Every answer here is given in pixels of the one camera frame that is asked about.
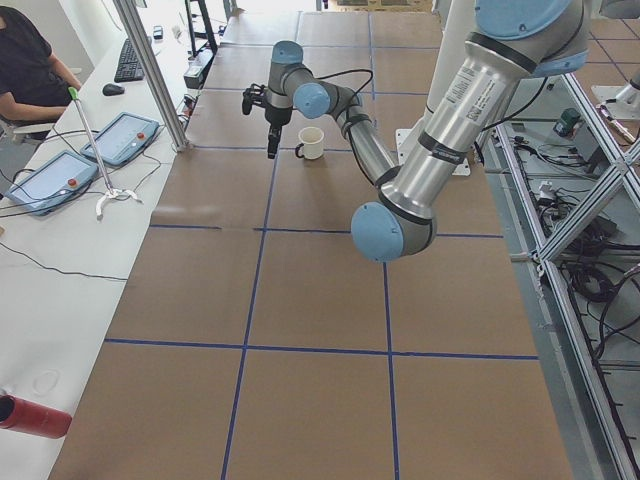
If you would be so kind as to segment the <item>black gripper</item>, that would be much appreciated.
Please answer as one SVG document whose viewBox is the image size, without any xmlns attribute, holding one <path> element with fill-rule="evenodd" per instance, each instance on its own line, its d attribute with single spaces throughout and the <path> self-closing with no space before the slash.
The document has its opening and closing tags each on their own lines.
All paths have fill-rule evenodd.
<svg viewBox="0 0 640 480">
<path fill-rule="evenodd" d="M 281 129 L 291 120 L 291 100 L 286 95 L 267 94 L 265 97 L 265 119 L 269 123 L 267 156 L 276 157 Z"/>
</svg>

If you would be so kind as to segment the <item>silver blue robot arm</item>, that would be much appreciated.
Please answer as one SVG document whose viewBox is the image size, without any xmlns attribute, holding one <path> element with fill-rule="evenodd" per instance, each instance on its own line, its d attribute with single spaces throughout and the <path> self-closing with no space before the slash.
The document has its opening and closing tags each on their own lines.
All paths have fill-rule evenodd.
<svg viewBox="0 0 640 480">
<path fill-rule="evenodd" d="M 376 262 L 414 255 L 435 238 L 435 199 L 506 96 L 523 79 L 585 63 L 590 10 L 588 1 L 474 1 L 449 14 L 448 26 L 470 22 L 458 42 L 465 58 L 433 114 L 418 123 L 403 161 L 391 156 L 357 93 L 315 76 L 293 41 L 274 45 L 268 82 L 245 90 L 242 109 L 264 108 L 269 157 L 294 111 L 308 119 L 331 116 L 378 194 L 352 217 L 356 248 Z"/>
</svg>

